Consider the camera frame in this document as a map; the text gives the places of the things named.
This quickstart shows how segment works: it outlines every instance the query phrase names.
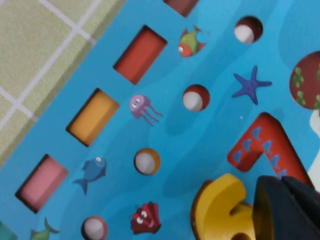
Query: yellow number piece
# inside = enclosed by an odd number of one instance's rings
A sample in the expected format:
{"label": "yellow number piece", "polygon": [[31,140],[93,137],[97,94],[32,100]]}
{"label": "yellow number piece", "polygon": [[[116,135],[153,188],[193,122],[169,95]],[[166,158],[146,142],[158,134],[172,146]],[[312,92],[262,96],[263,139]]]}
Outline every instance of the yellow number piece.
{"label": "yellow number piece", "polygon": [[253,209],[243,203],[245,197],[245,186],[230,173],[202,188],[191,214],[198,240],[256,240]]}

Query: yellow rectangle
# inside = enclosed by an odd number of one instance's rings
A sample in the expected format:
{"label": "yellow rectangle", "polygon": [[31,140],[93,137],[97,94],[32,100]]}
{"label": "yellow rectangle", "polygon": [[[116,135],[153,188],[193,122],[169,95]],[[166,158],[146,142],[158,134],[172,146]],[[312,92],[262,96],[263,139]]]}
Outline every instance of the yellow rectangle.
{"label": "yellow rectangle", "polygon": [[67,131],[88,147],[118,108],[119,104],[115,100],[97,89],[67,127]]}

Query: red seashell illustration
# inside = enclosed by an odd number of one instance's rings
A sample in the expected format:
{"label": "red seashell illustration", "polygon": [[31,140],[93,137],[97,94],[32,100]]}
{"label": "red seashell illustration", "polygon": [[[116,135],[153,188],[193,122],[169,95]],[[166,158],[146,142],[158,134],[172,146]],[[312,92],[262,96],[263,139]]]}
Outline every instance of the red seashell illustration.
{"label": "red seashell illustration", "polygon": [[155,234],[160,227],[158,204],[156,203],[143,204],[132,216],[131,229],[135,235],[143,233]]}

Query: white ball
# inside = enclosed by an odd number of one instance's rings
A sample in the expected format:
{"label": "white ball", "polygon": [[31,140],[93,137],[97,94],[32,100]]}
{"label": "white ball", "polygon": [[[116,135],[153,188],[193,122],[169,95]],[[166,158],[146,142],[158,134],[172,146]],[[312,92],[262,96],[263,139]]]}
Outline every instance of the white ball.
{"label": "white ball", "polygon": [[183,95],[183,105],[193,112],[199,112],[203,106],[203,100],[200,94],[194,91],[186,92]]}
{"label": "white ball", "polygon": [[236,38],[245,44],[252,44],[255,40],[254,32],[247,25],[239,25],[234,28]]}
{"label": "white ball", "polygon": [[98,219],[88,219],[84,223],[84,232],[91,240],[100,240],[104,235],[104,226]]}
{"label": "white ball", "polygon": [[143,174],[150,175],[153,173],[156,163],[154,158],[148,153],[139,153],[134,160],[136,168]]}

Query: tiled floor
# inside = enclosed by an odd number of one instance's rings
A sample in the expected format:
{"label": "tiled floor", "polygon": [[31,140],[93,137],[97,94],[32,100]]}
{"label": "tiled floor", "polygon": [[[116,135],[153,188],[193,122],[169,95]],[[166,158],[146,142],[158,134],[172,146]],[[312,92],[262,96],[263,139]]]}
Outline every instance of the tiled floor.
{"label": "tiled floor", "polygon": [[126,0],[0,0],[0,167]]}

